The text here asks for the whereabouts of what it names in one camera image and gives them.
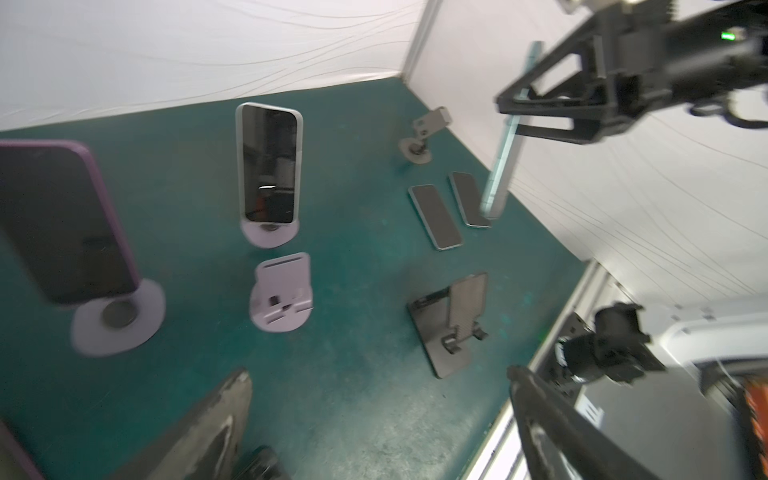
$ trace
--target robotic arm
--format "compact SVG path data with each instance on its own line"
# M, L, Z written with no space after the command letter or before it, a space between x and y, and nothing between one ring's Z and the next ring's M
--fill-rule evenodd
M648 112L689 104L741 128L767 128L730 110L729 93L768 83L768 0L741 0L674 22L674 0L598 10L497 98L499 112L571 118L572 130L519 125L517 134L590 144ZM532 86L568 55L581 71L550 91ZM528 89L528 97L519 94Z

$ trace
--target smartphone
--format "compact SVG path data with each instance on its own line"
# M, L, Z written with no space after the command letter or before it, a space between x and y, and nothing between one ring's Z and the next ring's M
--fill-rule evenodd
M448 250L462 245L462 235L453 222L448 208L434 185L410 187L408 193L413 206L419 212L432 245L438 250Z
M236 124L241 217L267 225L297 221L301 114L249 102L237 107Z
M59 305L134 292L140 277L85 145L0 140L0 225Z
M480 190L475 178L463 172L453 172L450 179L464 223L469 227L490 228L491 221L480 214Z

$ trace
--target purple phone case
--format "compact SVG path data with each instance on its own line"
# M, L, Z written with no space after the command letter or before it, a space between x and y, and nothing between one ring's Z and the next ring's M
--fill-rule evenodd
M0 139L0 148L2 147L56 147L66 148L75 152L85 164L85 168L88 169L88 175L91 177L91 183L96 191L96 196L101 203L101 209L104 211L104 217L107 219L107 223L112 230L115 241L118 243L120 253L125 259L125 263L128 268L128 272L131 275L131 279L134 281L134 285L138 288L141 282L136 262L134 261L133 253L128 248L128 241L125 238L125 233L120 225L118 214L112 206L112 202L109 199L109 193L107 192L107 186L104 184L104 180L101 178L101 172L98 170L96 160L91 155L91 151L85 144L82 144L74 140L2 140Z

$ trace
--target phone lying flat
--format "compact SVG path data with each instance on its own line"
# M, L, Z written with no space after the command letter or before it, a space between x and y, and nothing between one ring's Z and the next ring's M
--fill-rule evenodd
M413 206L422 219L432 245L437 250L448 250L462 245L462 235L459 233L453 217L443 203L435 185L416 185L410 187L408 193Z
M85 145L0 140L0 226L53 303L134 292L141 281Z
M475 178L464 172L453 172L449 178L464 223L468 227L490 228L491 221L480 214L480 190Z

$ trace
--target silver phone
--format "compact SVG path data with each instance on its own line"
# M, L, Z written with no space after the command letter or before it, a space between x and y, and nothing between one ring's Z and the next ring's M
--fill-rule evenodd
M248 102L237 107L236 123L240 216L265 225L298 221L301 114Z
M432 245L438 250L448 250L462 245L462 235L448 212L448 208L440 198L434 185L417 185L410 187L408 193L413 206L419 212L424 228L432 240Z
M491 221L480 214L480 190L475 178L463 172L452 172L450 179L464 223L469 227L490 228Z

